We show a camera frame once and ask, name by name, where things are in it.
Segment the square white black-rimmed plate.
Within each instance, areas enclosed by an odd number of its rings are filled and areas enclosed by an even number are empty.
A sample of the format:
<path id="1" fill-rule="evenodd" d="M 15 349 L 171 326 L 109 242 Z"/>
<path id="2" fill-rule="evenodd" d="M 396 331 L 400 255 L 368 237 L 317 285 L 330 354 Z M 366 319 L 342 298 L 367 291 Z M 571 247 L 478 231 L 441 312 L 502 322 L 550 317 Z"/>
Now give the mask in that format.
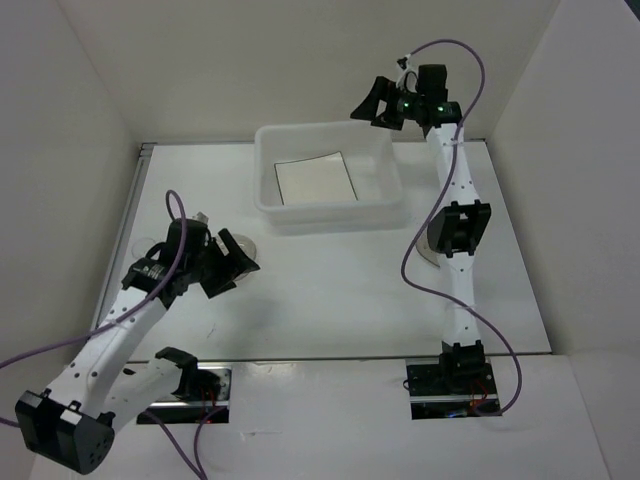
<path id="1" fill-rule="evenodd" d="M 284 205 L 352 203 L 357 200 L 341 152 L 278 162 L 274 170 Z"/>

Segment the translucent white plastic bin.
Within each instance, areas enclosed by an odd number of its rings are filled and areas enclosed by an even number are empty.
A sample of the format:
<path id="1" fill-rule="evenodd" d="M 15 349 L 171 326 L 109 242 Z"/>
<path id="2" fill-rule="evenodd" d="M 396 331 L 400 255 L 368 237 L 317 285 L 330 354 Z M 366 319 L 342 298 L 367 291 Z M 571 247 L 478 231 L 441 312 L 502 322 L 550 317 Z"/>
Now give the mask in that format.
<path id="1" fill-rule="evenodd" d="M 394 229 L 408 217 L 390 132 L 353 120 L 259 128 L 253 194 L 273 227 L 294 234 Z"/>

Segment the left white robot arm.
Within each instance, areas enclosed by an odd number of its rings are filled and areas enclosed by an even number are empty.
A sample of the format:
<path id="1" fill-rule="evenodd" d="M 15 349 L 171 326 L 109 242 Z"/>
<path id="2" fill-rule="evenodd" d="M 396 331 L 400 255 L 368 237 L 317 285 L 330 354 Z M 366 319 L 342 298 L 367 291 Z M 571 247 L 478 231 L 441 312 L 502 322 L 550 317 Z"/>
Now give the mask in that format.
<path id="1" fill-rule="evenodd" d="M 87 475 L 104 461 L 116 434 L 154 402 L 213 401 L 220 376 L 201 369 L 188 352 L 164 347 L 139 370 L 126 364 L 191 285 L 207 298 L 218 296 L 257 271 L 255 259 L 255 247 L 226 229 L 212 235 L 202 222 L 173 221 L 166 240 L 129 267 L 98 335 L 42 392 L 26 391 L 17 401 L 26 447 Z"/>

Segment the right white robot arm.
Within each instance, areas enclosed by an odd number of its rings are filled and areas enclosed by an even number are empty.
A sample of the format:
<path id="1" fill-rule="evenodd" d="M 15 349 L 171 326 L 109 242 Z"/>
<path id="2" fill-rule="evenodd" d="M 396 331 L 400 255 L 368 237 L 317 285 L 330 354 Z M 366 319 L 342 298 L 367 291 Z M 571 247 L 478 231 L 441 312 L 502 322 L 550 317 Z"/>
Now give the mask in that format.
<path id="1" fill-rule="evenodd" d="M 463 146 L 460 106 L 448 100 L 445 76 L 418 81 L 414 91 L 378 76 L 351 117 L 390 130 L 400 130 L 406 120 L 412 120 L 422 128 L 435 156 L 441 193 L 413 245 L 427 248 L 444 268 L 449 304 L 438 381 L 446 391 L 458 394 L 482 376 L 485 365 L 478 321 L 472 313 L 473 266 L 492 213 L 491 206 L 480 200 L 472 180 Z"/>

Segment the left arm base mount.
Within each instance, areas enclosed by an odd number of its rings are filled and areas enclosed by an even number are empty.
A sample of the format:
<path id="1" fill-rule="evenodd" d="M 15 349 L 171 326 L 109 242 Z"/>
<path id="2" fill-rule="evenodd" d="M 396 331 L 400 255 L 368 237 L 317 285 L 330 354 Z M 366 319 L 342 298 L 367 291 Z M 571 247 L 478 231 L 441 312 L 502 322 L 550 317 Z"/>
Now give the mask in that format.
<path id="1" fill-rule="evenodd" d="M 230 417 L 232 368 L 219 363 L 200 363 L 196 386 L 186 394 L 169 394 L 147 411 L 167 425 L 227 424 Z"/>

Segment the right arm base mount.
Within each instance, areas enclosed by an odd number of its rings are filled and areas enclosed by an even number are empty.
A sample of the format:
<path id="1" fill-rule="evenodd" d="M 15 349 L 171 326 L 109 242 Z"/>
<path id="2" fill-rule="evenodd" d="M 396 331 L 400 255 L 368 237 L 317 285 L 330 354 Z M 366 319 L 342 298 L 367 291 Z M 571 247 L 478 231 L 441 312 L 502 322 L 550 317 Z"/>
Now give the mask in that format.
<path id="1" fill-rule="evenodd" d="M 448 382 L 438 360 L 409 359 L 403 387 L 409 394 L 412 420 L 491 416 L 501 409 L 489 361 L 480 373 Z"/>

